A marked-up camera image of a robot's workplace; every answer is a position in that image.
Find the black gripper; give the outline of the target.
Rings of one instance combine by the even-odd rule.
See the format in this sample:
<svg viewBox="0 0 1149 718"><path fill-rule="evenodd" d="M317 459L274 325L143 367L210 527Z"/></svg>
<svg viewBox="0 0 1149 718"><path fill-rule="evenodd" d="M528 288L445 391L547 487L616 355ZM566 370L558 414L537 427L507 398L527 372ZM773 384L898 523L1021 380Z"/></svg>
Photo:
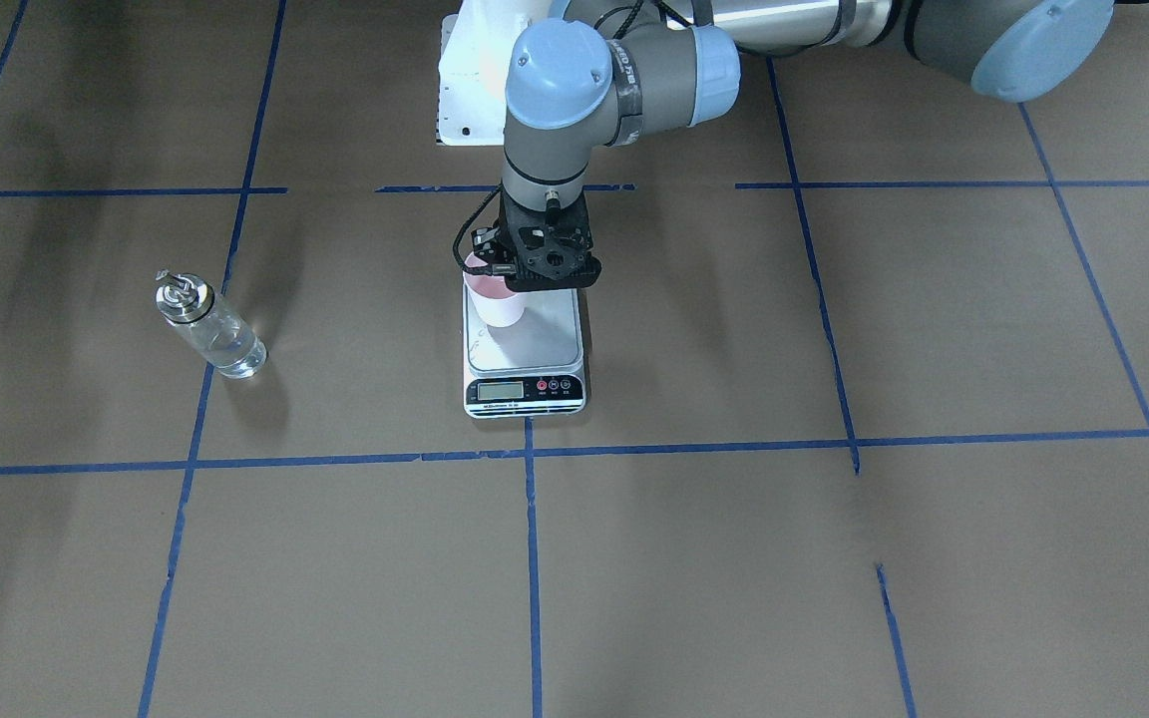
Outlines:
<svg viewBox="0 0 1149 718"><path fill-rule="evenodd" d="M593 237L586 195L570 207L532 210L507 195L498 227L506 246L508 289L587 289L594 283Z"/></svg>

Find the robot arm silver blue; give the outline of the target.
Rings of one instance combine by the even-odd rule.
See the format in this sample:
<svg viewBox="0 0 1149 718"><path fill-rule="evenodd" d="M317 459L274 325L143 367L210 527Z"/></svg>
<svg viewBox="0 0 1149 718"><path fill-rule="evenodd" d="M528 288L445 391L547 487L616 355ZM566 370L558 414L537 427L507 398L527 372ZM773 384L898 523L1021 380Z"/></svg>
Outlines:
<svg viewBox="0 0 1149 718"><path fill-rule="evenodd" d="M1113 14L1111 1L555 1L508 59L499 216L475 230L465 272L514 292L592 286L592 150L720 118L747 54L899 47L1017 105L1075 74Z"/></svg>

